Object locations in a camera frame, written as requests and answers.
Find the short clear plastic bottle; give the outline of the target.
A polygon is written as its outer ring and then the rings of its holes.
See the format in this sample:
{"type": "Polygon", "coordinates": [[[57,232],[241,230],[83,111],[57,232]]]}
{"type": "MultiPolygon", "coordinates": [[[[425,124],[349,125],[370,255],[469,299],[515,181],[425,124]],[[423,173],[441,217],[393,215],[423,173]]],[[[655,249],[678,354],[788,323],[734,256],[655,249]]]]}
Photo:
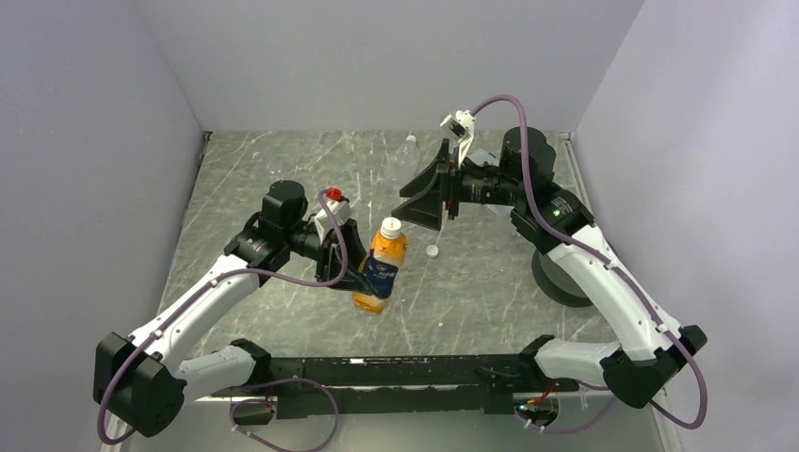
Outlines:
{"type": "Polygon", "coordinates": [[[415,135],[408,135],[403,143],[385,160],[384,177],[395,190],[401,189],[416,174],[419,148],[415,135]]]}

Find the orange juice bottle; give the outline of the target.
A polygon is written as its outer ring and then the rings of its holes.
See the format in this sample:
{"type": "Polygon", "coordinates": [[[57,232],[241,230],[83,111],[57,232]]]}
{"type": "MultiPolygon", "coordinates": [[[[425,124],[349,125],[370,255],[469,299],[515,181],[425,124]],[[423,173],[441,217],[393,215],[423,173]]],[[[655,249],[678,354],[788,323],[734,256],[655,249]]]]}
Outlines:
{"type": "Polygon", "coordinates": [[[380,314],[384,310],[392,294],[397,274],[405,261],[407,248],[408,239],[403,231],[395,240],[387,240],[381,236],[380,229],[377,231],[370,244],[368,255],[359,267],[374,284],[376,295],[354,293],[353,303],[357,309],[373,314],[380,314]]]}

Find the white cap with logo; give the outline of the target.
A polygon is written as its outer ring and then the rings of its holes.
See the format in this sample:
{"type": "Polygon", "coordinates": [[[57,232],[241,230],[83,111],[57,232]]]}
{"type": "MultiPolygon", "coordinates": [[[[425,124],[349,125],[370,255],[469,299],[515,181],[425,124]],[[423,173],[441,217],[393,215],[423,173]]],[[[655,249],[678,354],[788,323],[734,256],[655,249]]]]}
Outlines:
{"type": "Polygon", "coordinates": [[[380,228],[380,234],[387,240],[395,240],[402,235],[402,223],[399,219],[388,217],[384,218],[380,228]]]}

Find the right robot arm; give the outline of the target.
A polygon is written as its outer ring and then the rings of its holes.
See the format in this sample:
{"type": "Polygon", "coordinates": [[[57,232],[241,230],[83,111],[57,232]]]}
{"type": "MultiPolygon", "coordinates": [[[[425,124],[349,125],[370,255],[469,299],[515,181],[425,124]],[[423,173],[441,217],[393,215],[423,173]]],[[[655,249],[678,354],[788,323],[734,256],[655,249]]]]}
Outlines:
{"type": "Polygon", "coordinates": [[[682,369],[692,370],[699,408],[709,405],[706,379],[695,356],[707,343],[695,325],[681,325],[643,290],[620,262],[589,208],[554,179],[556,153],[545,135],[512,128],[498,161],[477,163],[443,141],[432,162],[400,190],[394,215],[432,230],[458,216],[464,203],[507,206],[516,231],[577,287],[580,305],[592,305],[613,329],[607,344],[569,342],[551,335],[523,353],[519,378],[532,391],[555,379],[599,385],[632,408],[655,395],[682,369]]]}

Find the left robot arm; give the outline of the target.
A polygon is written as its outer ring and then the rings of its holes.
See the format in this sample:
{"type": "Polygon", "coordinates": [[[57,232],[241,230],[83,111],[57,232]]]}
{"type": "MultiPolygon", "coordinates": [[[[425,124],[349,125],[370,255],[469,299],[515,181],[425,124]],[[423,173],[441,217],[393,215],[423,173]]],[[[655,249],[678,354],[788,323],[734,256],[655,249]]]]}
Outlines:
{"type": "Polygon", "coordinates": [[[319,212],[306,214],[302,184],[272,184],[241,231],[205,274],[176,302],[127,335],[109,333],[95,349],[92,396],[97,434],[116,445],[138,433],[163,431],[183,406],[237,386],[263,393],[271,356],[248,340],[190,359],[188,353],[232,308],[269,281],[368,293],[357,269],[367,252],[352,219],[351,201],[337,188],[316,195],[319,212]]]}

